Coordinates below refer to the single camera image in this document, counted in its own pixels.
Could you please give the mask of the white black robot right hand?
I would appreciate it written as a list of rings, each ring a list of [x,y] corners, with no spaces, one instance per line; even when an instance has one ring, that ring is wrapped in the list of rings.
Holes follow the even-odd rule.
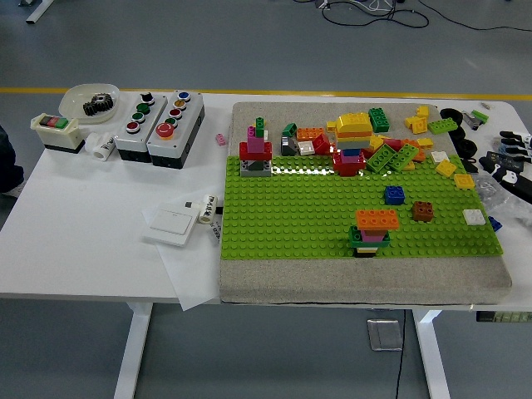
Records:
[[[524,163],[531,163],[531,135],[501,131],[500,137],[499,151],[488,151],[480,165],[510,193],[531,203],[531,180],[522,175]]]

